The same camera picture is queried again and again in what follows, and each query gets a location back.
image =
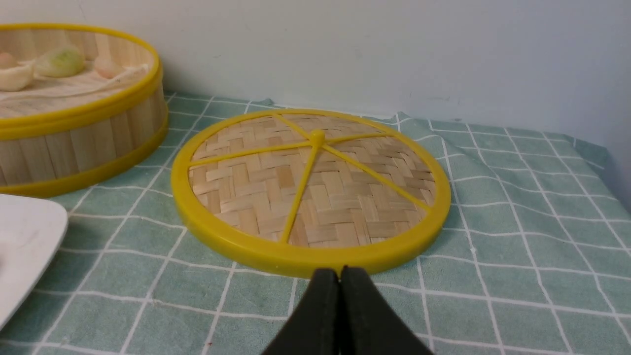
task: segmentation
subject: yellow center knob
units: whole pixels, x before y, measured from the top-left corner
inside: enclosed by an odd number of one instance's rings
[[[321,148],[324,145],[325,137],[326,135],[323,130],[315,129],[311,131],[311,138],[309,138],[309,140],[314,147]]]

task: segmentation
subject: green checkered tablecloth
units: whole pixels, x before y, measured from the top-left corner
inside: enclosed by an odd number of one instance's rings
[[[168,93],[170,130],[142,164],[60,196],[62,247],[0,332],[0,354],[257,354],[307,281],[236,264],[175,211],[170,166],[198,131],[271,102]],[[598,174],[606,151],[559,134],[381,121],[442,164],[436,243],[375,275],[437,354],[631,354],[631,217]]]

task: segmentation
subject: white plate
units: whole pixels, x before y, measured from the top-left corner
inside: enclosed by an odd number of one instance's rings
[[[58,203],[0,195],[0,329],[48,267],[67,226]]]

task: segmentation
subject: yellow spoke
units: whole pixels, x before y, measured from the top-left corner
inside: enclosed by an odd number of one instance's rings
[[[298,214],[298,208],[300,207],[300,202],[302,201],[302,195],[307,188],[307,183],[309,182],[309,175],[311,175],[311,169],[313,168],[317,151],[320,149],[318,145],[314,145],[311,148],[311,154],[309,154],[309,159],[307,159],[307,164],[305,165],[305,171],[302,173],[302,177],[300,178],[300,182],[298,183],[298,187],[296,188],[296,196],[293,198],[292,207],[289,209],[289,215],[287,215],[287,220],[285,221],[285,226],[283,228],[283,235],[279,239],[279,243],[287,243],[289,242],[289,235],[292,233],[293,223],[296,219],[296,214]]]
[[[291,122],[290,120],[288,120],[287,118],[283,117],[283,115],[272,114],[272,117],[274,117],[275,119],[281,121],[282,123],[285,123],[289,128],[293,129],[298,134],[300,134],[301,136],[305,137],[305,139],[310,139],[309,134],[304,129],[300,128],[297,124],[295,124],[295,123]]]
[[[378,180],[380,183],[392,188],[394,191],[398,192],[399,195],[407,198],[411,203],[414,203],[415,205],[419,206],[420,208],[424,209],[425,211],[429,212],[430,208],[429,206],[427,206],[426,204],[424,204],[421,200],[417,199],[416,197],[412,196],[411,194],[409,194],[407,191],[405,191],[404,189],[400,188],[399,186],[397,186],[396,184],[394,184],[392,181],[384,178],[383,176],[381,176],[378,172],[372,170],[371,168],[367,167],[366,165],[360,163],[359,161],[349,157],[348,155],[340,152],[339,150],[331,147],[330,145],[323,145],[322,146],[326,151],[328,151],[329,153],[337,156],[338,158],[353,164],[357,169],[361,169],[364,172],[366,172],[368,175],[372,176],[373,178],[375,178],[376,180]]]
[[[261,147],[261,148],[246,149],[246,150],[242,150],[240,152],[222,154],[222,155],[217,155],[216,157],[210,157],[210,158],[204,158],[204,159],[195,160],[194,162],[191,162],[189,164],[189,167],[198,166],[198,165],[204,165],[204,164],[209,164],[209,163],[214,163],[214,162],[218,162],[219,160],[227,160],[227,159],[232,159],[232,158],[239,158],[239,157],[243,157],[245,155],[250,155],[250,154],[258,154],[258,153],[265,153],[265,152],[275,152],[277,150],[287,150],[287,149],[294,149],[294,148],[302,148],[302,147],[308,147],[310,145],[311,145],[311,142],[309,142],[309,141],[301,141],[300,143],[291,143],[291,144],[283,144],[283,145],[274,145],[272,147]]]
[[[384,132],[380,132],[380,133],[364,133],[362,135],[352,135],[352,136],[331,138],[329,140],[326,140],[326,143],[327,144],[335,144],[335,143],[341,143],[343,141],[349,141],[349,140],[360,140],[362,138],[389,137],[389,136],[392,136],[392,134],[384,133]]]

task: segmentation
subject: bamboo steamer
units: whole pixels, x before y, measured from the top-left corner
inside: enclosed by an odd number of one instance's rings
[[[434,241],[451,193],[439,163],[401,133],[355,116],[277,110],[197,134],[172,168],[185,225],[244,265],[309,278],[380,272]]]
[[[105,96],[34,100],[20,117],[9,110],[3,116],[0,102],[0,193],[49,197],[85,188],[141,162],[168,131],[162,65],[146,42],[83,25],[0,25],[0,51],[18,61],[64,44],[87,61],[105,56],[125,67],[145,64],[146,74]]]

